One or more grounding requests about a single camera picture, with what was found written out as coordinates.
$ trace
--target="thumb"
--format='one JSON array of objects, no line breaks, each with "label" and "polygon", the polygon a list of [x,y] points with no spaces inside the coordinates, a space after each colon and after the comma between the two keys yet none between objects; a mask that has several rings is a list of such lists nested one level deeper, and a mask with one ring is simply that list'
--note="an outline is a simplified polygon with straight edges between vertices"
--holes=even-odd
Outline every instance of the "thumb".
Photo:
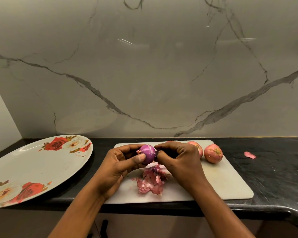
[{"label": "thumb", "polygon": [[127,169],[130,169],[138,164],[141,164],[146,159],[145,154],[139,154],[131,157],[130,159],[119,161],[116,163],[119,171],[124,172]]},{"label": "thumb", "polygon": [[163,150],[159,150],[157,154],[157,160],[159,164],[164,165],[167,170],[172,171],[175,163],[175,159],[168,156]]}]

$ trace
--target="peeled onion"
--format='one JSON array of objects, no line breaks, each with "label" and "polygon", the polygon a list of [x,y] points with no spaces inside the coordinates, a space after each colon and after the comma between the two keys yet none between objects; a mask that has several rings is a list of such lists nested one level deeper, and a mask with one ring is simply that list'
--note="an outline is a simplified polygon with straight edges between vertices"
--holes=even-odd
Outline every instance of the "peeled onion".
[{"label": "peeled onion", "polygon": [[216,144],[210,144],[204,150],[204,157],[207,161],[216,164],[222,160],[223,152]]},{"label": "peeled onion", "polygon": [[156,150],[149,144],[145,144],[137,150],[137,154],[145,154],[146,159],[142,162],[143,164],[150,164],[156,157]]},{"label": "peeled onion", "polygon": [[189,141],[188,144],[193,144],[194,146],[198,147],[200,158],[203,156],[203,148],[195,141]]}]

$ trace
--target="plate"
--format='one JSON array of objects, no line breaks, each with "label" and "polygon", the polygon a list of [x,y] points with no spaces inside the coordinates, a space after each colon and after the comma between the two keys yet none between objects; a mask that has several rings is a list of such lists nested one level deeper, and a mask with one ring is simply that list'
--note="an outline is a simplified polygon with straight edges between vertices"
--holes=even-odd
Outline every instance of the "plate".
[{"label": "plate", "polygon": [[0,158],[0,207],[33,199],[63,183],[88,161],[91,141],[61,135],[36,141]]}]

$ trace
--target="black granite countertop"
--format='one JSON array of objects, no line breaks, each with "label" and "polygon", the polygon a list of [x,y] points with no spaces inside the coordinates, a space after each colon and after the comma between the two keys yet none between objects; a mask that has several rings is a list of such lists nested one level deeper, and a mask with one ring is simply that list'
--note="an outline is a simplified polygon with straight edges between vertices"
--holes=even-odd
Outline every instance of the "black granite countertop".
[{"label": "black granite countertop", "polygon": [[[194,138],[210,139],[254,191],[247,200],[225,202],[240,218],[286,220],[298,227],[298,138]],[[23,139],[0,152],[0,157],[38,139]],[[94,150],[74,176],[53,190],[8,209],[65,210],[117,143],[167,141],[170,138],[91,139]],[[256,159],[244,156],[244,151]],[[103,213],[203,216],[195,201],[103,205]]]}]

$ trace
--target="white cutting board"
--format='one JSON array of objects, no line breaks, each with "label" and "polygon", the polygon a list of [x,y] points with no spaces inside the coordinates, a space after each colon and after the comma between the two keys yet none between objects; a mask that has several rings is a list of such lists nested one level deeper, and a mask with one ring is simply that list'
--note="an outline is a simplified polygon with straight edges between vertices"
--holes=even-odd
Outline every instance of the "white cutting board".
[{"label": "white cutting board", "polygon": [[[191,140],[184,140],[179,142],[187,143],[189,141]],[[211,140],[193,141],[201,145],[203,150],[208,145],[213,144]],[[155,146],[160,143],[163,142],[145,142],[144,144]],[[126,144],[137,143],[116,144],[115,148]],[[223,200],[250,199],[254,196],[253,191],[245,183],[242,177],[236,172],[236,170],[228,162],[225,156],[223,156],[221,162],[217,164],[211,164],[207,162],[203,156],[201,164],[207,180],[210,182],[214,190]],[[183,189],[171,175],[168,176],[169,179],[166,180],[165,184],[163,185],[162,195],[155,195],[152,192],[147,192],[145,194],[139,193],[137,188],[137,181],[131,179],[133,177],[140,177],[141,174],[142,172],[140,170],[134,170],[130,172],[123,179],[117,192],[105,203],[125,204],[193,200],[192,196],[185,189]]]}]

